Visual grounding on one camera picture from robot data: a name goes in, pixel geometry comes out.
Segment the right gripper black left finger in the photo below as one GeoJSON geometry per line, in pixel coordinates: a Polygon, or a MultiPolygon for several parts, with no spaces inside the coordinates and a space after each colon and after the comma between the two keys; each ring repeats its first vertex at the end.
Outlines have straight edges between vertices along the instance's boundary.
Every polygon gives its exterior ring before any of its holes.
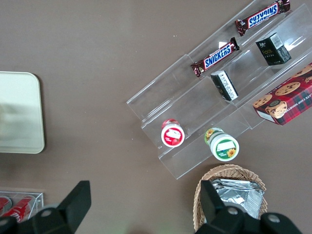
{"type": "Polygon", "coordinates": [[[41,210],[17,227],[19,234],[74,234],[91,207],[90,181],[80,181],[55,208],[41,210]]]}

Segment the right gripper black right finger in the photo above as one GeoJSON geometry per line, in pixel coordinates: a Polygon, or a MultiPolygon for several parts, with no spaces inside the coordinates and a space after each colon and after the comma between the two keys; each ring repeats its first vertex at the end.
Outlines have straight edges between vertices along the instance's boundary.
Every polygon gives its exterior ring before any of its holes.
{"type": "Polygon", "coordinates": [[[252,218],[234,206],[225,206],[208,180],[201,181],[201,207],[206,223],[197,234],[257,234],[259,220],[252,218]]]}

